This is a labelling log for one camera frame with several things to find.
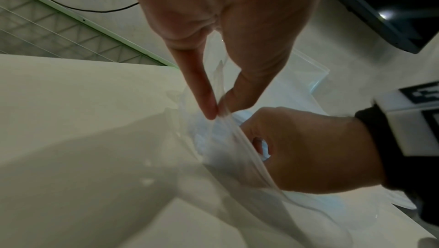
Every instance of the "wire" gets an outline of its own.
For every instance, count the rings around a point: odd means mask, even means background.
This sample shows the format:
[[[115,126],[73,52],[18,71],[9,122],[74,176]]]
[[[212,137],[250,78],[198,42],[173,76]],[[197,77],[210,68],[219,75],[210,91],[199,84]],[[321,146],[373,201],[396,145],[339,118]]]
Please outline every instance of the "wire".
[[[88,10],[88,9],[80,9],[80,8],[70,7],[70,6],[64,5],[64,4],[62,4],[62,3],[60,3],[60,2],[58,2],[56,0],[50,0],[50,1],[52,1],[53,3],[56,3],[58,5],[61,5],[61,6],[65,7],[65,8],[68,8],[68,9],[72,9],[72,10],[76,10],[76,11],[81,11],[81,12],[90,12],[90,13],[113,13],[113,12],[119,12],[119,11],[123,11],[123,10],[129,9],[129,8],[134,7],[134,6],[139,4],[138,2],[136,2],[134,4],[131,4],[131,5],[128,5],[126,7],[119,8],[119,9],[107,10],[107,11],[96,11],[96,10]]]

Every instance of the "wire mesh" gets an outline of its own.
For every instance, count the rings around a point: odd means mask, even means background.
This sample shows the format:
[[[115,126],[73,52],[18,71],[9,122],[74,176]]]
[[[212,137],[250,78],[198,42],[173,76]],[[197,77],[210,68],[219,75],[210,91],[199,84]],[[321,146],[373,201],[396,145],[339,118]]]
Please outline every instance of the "wire mesh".
[[[158,65],[37,0],[0,0],[0,54]]]

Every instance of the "skin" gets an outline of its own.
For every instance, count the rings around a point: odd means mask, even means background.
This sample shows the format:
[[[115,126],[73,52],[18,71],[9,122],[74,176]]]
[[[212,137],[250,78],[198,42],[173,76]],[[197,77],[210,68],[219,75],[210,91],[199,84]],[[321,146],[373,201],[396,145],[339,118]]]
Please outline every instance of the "skin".
[[[320,0],[139,0],[148,23],[165,41],[208,119],[226,106],[253,106],[282,70],[294,41]],[[229,57],[241,68],[217,105],[203,67],[206,37],[220,31]],[[287,108],[264,108],[242,125],[284,190],[330,193],[383,183],[380,157],[366,127]]]

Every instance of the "transparent plastic bag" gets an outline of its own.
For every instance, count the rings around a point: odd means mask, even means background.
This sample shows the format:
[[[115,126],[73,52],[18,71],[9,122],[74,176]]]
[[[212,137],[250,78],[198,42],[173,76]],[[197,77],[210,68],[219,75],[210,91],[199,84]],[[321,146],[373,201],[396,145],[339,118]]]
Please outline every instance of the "transparent plastic bag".
[[[219,61],[210,79],[217,101],[225,93],[224,67]],[[263,164],[263,156],[239,128],[251,111],[230,114],[221,108],[221,117],[209,121],[188,88],[179,110],[180,135],[192,142],[195,156],[231,197],[255,217],[304,247],[352,246],[349,232],[326,213],[290,200],[276,186]]]

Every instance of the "clear plastic bag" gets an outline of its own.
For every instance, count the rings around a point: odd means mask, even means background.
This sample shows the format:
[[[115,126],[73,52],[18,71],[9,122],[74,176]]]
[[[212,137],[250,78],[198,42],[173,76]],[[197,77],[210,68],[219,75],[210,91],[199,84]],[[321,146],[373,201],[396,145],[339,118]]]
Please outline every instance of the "clear plastic bag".
[[[224,95],[224,68],[227,55],[218,60],[217,68],[211,72],[211,83],[217,101]],[[306,87],[292,87],[297,99],[289,95],[284,105],[320,113]],[[180,104],[181,136],[192,142],[195,155],[224,186],[231,197],[254,216],[292,237],[304,247],[350,247],[349,232],[339,226],[326,213],[299,204],[287,198],[276,186],[250,141],[239,124],[249,118],[252,111],[230,114],[221,108],[221,117],[207,120],[198,108],[193,94],[187,88]]]

